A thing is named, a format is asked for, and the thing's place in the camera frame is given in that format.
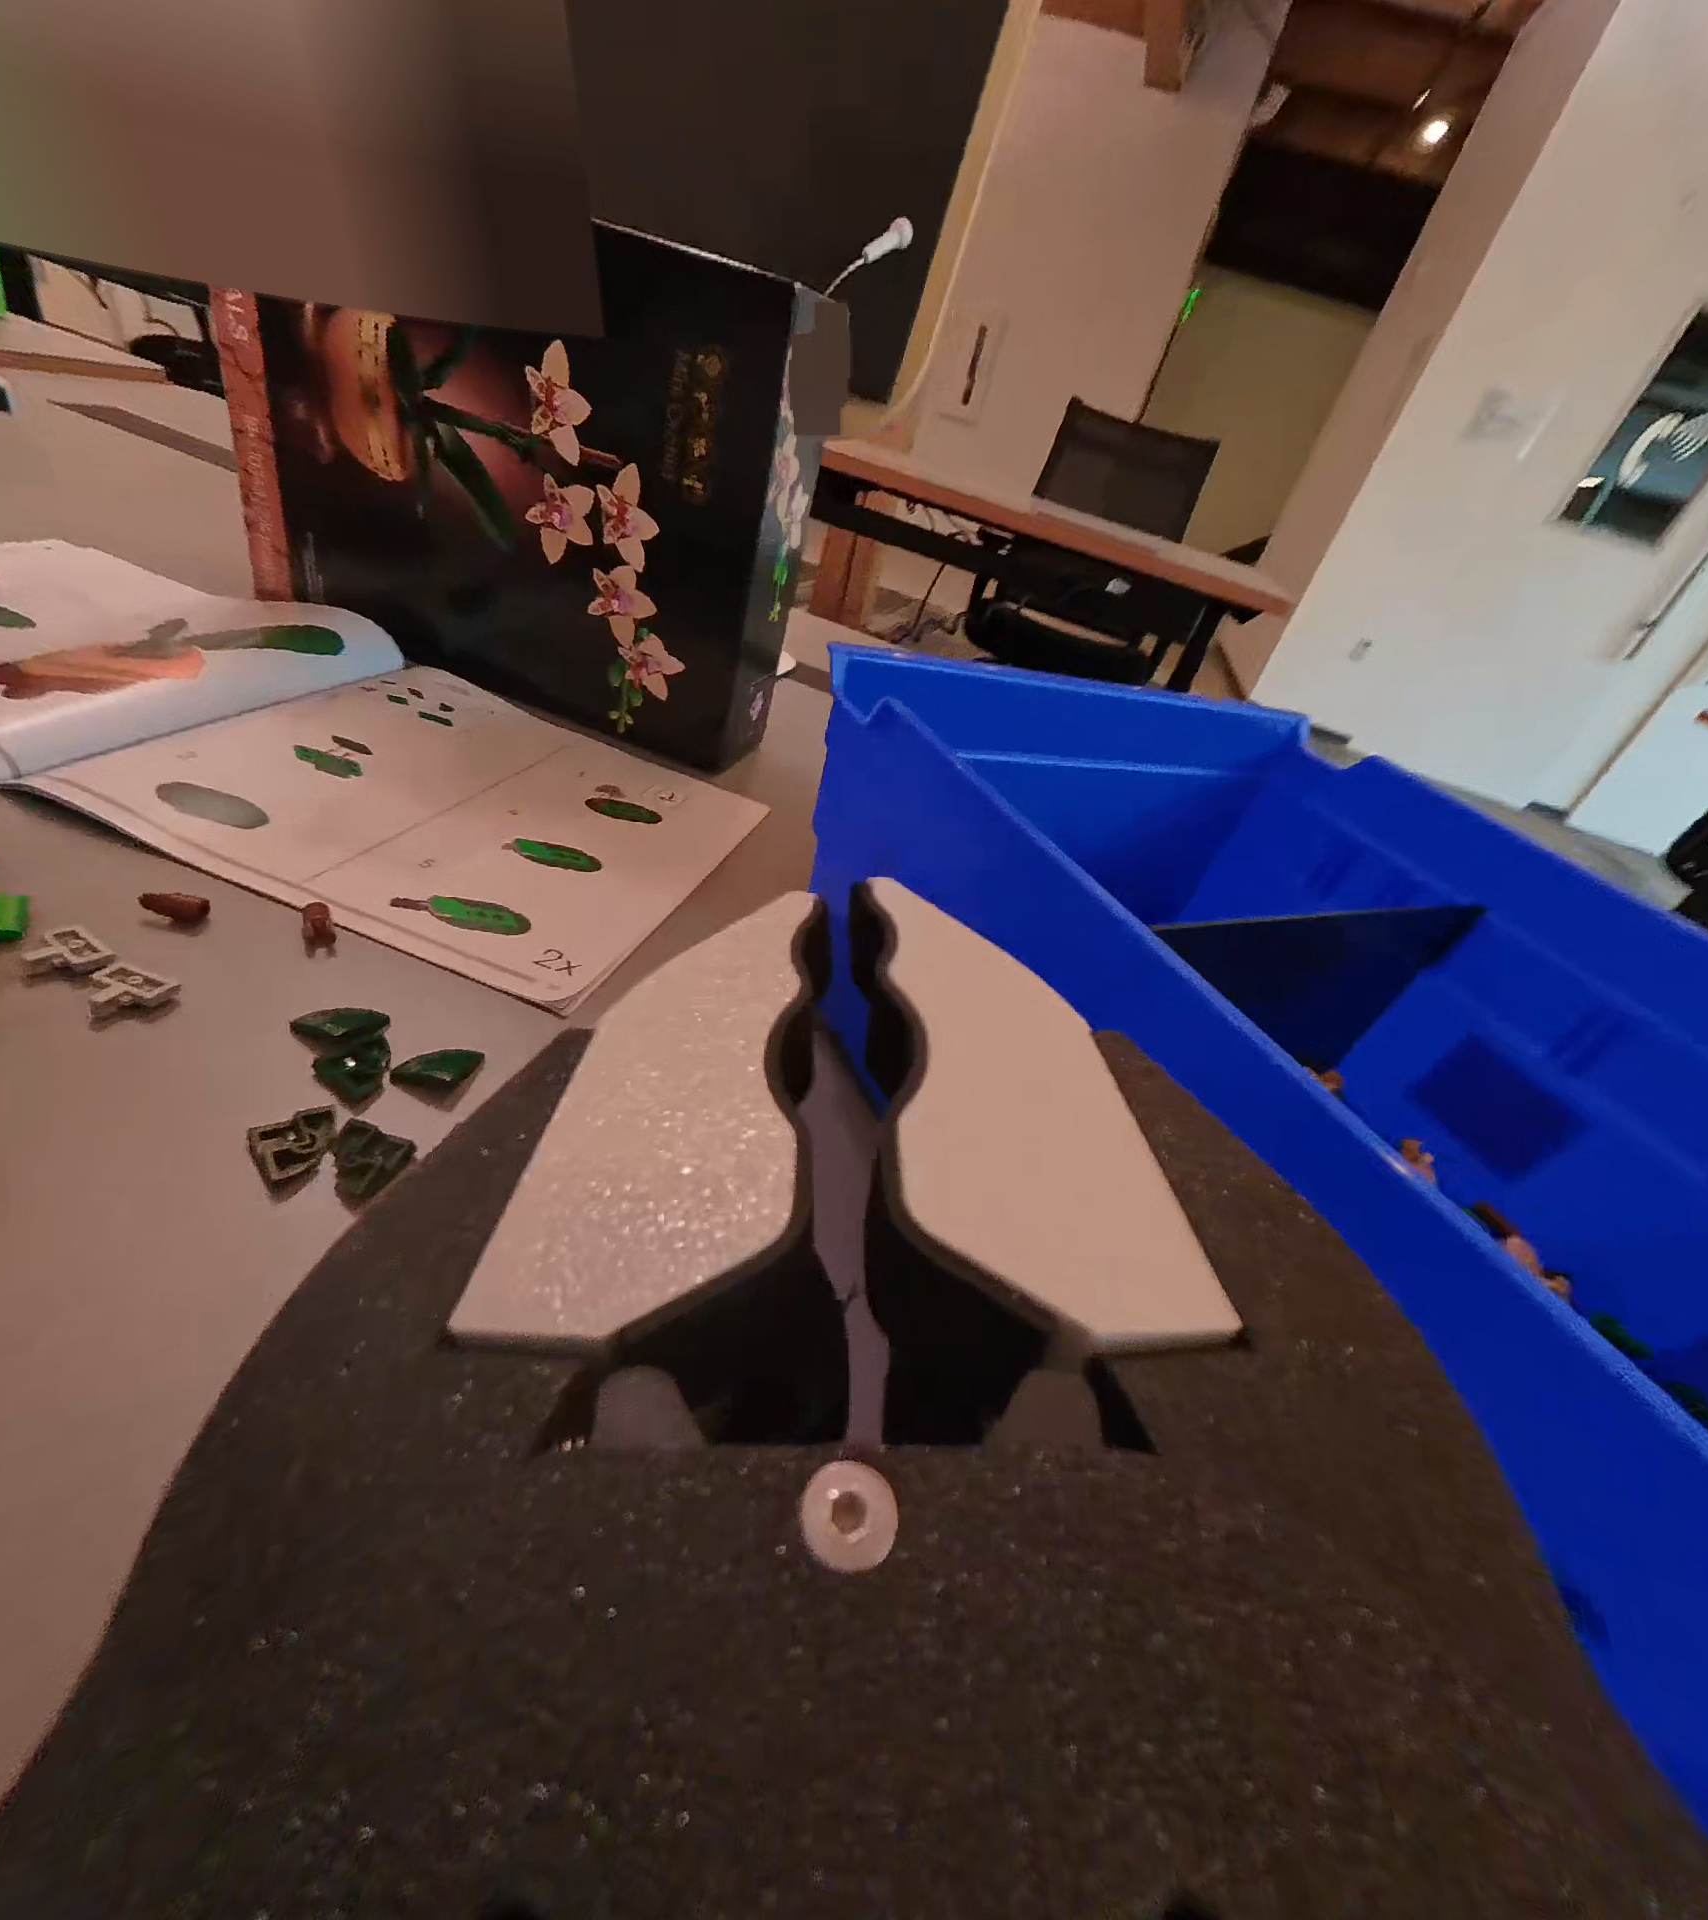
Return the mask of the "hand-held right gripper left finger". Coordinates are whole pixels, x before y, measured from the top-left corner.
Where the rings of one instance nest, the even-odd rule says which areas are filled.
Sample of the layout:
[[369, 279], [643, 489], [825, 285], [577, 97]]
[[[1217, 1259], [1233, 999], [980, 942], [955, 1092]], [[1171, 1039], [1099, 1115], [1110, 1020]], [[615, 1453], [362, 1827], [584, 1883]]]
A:
[[794, 1022], [822, 900], [786, 893], [685, 949], [592, 1031], [445, 1334], [609, 1358], [773, 1257], [810, 1199]]

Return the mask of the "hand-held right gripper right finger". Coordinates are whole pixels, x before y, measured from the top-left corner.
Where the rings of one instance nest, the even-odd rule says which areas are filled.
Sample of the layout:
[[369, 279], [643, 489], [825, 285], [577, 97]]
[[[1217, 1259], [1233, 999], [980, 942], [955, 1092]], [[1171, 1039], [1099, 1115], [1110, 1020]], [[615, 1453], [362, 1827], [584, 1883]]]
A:
[[894, 877], [849, 899], [884, 1092], [892, 1224], [939, 1273], [1096, 1358], [1243, 1322], [1092, 1026], [1028, 965]]

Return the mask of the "blue plastic bin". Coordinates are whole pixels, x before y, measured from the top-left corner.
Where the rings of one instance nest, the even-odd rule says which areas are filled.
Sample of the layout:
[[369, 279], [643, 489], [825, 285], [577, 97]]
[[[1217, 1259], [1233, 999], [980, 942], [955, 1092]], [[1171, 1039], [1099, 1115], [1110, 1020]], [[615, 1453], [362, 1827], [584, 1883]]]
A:
[[[1299, 716], [838, 645], [814, 888], [894, 879], [1139, 1045], [1428, 1340], [1708, 1834], [1708, 935]], [[1338, 1069], [1336, 1103], [1309, 1069]], [[1435, 1156], [1442, 1199], [1394, 1146]]]

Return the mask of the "wooden desk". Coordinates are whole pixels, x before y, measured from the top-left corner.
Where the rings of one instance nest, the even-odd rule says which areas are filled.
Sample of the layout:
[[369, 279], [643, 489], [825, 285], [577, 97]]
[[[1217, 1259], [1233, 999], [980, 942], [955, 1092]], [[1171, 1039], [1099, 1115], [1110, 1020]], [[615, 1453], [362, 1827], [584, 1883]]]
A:
[[1257, 567], [1031, 494], [938, 479], [852, 439], [817, 459], [814, 519], [961, 573], [961, 637], [1002, 667], [1142, 690], [1192, 690], [1226, 620], [1285, 618], [1296, 597]]

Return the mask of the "instruction booklet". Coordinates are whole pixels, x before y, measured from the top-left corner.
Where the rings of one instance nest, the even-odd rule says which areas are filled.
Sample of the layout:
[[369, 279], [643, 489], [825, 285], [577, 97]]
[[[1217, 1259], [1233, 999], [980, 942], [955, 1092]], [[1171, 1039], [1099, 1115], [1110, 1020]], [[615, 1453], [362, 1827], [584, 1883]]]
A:
[[404, 660], [362, 615], [0, 542], [0, 791], [568, 1012], [765, 806]]

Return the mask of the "pile of mixed small bricks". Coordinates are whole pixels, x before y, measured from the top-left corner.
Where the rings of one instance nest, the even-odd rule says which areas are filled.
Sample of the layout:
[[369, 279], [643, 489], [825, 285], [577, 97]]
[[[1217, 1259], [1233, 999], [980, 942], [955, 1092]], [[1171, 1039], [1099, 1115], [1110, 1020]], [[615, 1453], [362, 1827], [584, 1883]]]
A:
[[[1344, 1106], [1351, 1105], [1339, 1069], [1309, 1069], [1307, 1072], [1336, 1103]], [[1450, 1199], [1440, 1184], [1434, 1152], [1417, 1136], [1399, 1136], [1394, 1140], [1394, 1154], [1414, 1178], [1434, 1189], [1442, 1199]], [[1547, 1266], [1538, 1248], [1497, 1208], [1488, 1202], [1460, 1205], [1448, 1201], [1448, 1205], [1470, 1221], [1516, 1273], [1530, 1276], [1539, 1291], [1562, 1303], [1708, 1435], [1705, 1391], [1693, 1383], [1659, 1375], [1654, 1348], [1632, 1334], [1616, 1315], [1582, 1308], [1571, 1276], [1556, 1266]]]

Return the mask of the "black flower print box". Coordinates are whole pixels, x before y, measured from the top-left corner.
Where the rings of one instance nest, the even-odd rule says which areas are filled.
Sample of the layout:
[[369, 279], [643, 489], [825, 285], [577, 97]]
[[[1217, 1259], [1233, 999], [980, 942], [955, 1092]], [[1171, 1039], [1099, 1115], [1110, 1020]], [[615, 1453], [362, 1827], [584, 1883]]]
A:
[[612, 223], [601, 330], [209, 290], [255, 594], [687, 773], [762, 743], [841, 301]]

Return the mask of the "black mesh chair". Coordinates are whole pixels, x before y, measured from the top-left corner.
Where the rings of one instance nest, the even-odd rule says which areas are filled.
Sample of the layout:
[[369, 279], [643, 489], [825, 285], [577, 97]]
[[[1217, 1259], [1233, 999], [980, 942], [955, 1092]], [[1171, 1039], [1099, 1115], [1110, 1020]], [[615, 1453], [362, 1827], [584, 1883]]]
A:
[[[1033, 496], [1155, 541], [1186, 536], [1219, 443], [1187, 439], [1068, 402]], [[986, 660], [1144, 689], [1192, 693], [1227, 608], [1195, 588], [1139, 579], [1113, 564], [990, 525], [992, 560], [972, 583], [961, 637]]]

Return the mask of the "framed wall sign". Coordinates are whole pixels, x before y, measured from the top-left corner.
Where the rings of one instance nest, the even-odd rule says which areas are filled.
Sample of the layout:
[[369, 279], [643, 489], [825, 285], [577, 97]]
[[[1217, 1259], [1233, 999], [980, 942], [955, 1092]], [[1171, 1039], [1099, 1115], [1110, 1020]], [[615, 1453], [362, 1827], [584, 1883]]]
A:
[[1557, 520], [1655, 547], [1705, 486], [1708, 304], [1701, 304], [1565, 494]]

